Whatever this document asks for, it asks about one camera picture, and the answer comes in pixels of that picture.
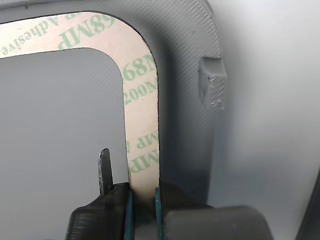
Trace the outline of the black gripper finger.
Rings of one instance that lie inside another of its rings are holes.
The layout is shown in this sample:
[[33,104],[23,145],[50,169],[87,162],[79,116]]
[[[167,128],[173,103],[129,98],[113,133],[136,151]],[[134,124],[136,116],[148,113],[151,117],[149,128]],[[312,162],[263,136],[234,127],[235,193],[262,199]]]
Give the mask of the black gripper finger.
[[174,184],[155,190],[160,240],[270,240],[265,217],[254,207],[218,207],[201,203]]
[[133,195],[129,182],[113,183],[110,151],[98,159],[99,196],[70,215],[66,240],[133,240]]

